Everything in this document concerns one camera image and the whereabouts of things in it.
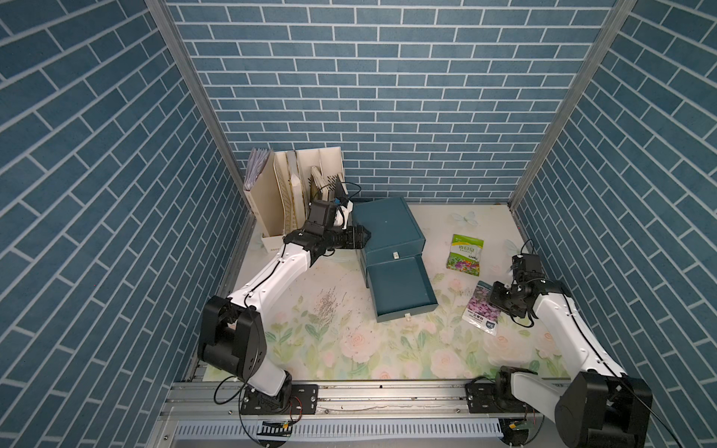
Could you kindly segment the teal drawer cabinet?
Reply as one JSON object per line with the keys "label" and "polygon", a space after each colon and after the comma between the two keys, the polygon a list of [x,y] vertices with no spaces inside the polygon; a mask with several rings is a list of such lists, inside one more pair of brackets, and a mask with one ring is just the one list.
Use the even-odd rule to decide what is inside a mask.
{"label": "teal drawer cabinet", "polygon": [[366,246],[358,251],[366,284],[369,284],[370,266],[423,253],[425,236],[401,197],[358,203],[354,206],[351,220],[354,225],[361,225],[371,233]]}

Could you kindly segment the purple flower seed bag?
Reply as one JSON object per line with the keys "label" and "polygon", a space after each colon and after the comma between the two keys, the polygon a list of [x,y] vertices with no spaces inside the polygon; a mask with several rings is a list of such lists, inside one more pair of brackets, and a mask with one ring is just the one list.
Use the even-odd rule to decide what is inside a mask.
{"label": "purple flower seed bag", "polygon": [[497,334],[500,310],[489,302],[492,287],[479,281],[468,301],[462,319],[491,336]]}

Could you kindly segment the teal drawer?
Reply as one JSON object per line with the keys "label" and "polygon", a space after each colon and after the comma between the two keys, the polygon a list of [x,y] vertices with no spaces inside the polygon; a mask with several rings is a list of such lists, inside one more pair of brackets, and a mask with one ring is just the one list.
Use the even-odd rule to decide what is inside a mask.
{"label": "teal drawer", "polygon": [[369,266],[366,281],[379,323],[430,313],[438,307],[420,255]]}

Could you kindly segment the green flower seed bag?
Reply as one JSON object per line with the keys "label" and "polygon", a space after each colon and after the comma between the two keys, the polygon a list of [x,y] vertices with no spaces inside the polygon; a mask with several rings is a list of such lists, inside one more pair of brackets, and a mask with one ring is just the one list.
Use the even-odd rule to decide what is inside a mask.
{"label": "green flower seed bag", "polygon": [[454,234],[446,268],[470,276],[480,276],[480,259],[484,244],[485,242],[481,239]]}

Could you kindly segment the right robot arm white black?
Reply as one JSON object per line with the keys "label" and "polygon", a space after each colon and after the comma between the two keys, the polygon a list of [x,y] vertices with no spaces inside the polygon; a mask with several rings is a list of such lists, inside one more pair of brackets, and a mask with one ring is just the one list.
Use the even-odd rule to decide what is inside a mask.
{"label": "right robot arm white black", "polygon": [[489,302],[509,317],[540,321],[552,336],[571,382],[555,388],[527,369],[503,366],[496,391],[503,403],[522,402],[553,421],[568,447],[642,447],[653,394],[601,346],[579,315],[571,293],[543,272],[536,254],[512,259],[513,283],[494,284]]}

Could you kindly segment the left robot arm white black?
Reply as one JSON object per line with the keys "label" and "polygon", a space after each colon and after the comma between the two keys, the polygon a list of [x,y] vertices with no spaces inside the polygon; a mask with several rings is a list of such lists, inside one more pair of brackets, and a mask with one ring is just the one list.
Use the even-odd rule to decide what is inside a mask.
{"label": "left robot arm white black", "polygon": [[198,358],[231,373],[255,391],[286,405],[291,375],[267,360],[263,318],[301,274],[338,249],[362,249],[371,233],[351,225],[347,199],[310,203],[304,225],[283,237],[274,259],[228,297],[212,297],[202,312]]}

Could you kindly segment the dark striped notebook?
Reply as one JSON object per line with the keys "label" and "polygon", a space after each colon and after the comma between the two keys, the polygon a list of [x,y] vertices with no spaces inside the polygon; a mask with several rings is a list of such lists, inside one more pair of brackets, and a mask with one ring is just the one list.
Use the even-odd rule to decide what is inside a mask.
{"label": "dark striped notebook", "polygon": [[347,200],[348,193],[345,187],[344,175],[339,173],[338,175],[331,175],[328,180],[328,187],[326,188],[329,201],[338,201],[342,203]]}

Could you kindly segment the white file organizer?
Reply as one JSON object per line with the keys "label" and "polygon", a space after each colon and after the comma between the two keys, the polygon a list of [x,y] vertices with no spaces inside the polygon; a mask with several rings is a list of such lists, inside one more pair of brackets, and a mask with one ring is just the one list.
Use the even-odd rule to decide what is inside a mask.
{"label": "white file organizer", "polygon": [[272,150],[254,188],[244,190],[267,252],[278,251],[283,237],[304,224],[311,201],[329,201],[329,177],[339,173],[345,179],[339,147]]}

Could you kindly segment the purple folder stack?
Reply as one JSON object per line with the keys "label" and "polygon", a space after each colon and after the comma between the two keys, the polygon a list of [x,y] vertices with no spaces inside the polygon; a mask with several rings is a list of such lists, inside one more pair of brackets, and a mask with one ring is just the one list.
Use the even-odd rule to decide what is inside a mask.
{"label": "purple folder stack", "polygon": [[250,192],[254,188],[267,162],[269,162],[271,155],[272,151],[270,149],[257,149],[254,147],[254,149],[250,151],[248,161],[246,162],[246,175],[244,180],[244,190],[246,192]]}

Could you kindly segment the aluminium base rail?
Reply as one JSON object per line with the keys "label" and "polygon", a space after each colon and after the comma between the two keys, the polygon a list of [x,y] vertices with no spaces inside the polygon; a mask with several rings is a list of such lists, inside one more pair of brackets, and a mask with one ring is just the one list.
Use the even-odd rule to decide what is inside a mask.
{"label": "aluminium base rail", "polygon": [[317,381],[293,386],[291,404],[272,410],[252,389],[235,383],[177,383],[151,433],[152,447],[411,445],[499,439],[531,444],[543,423],[532,410],[473,414],[471,380]]}

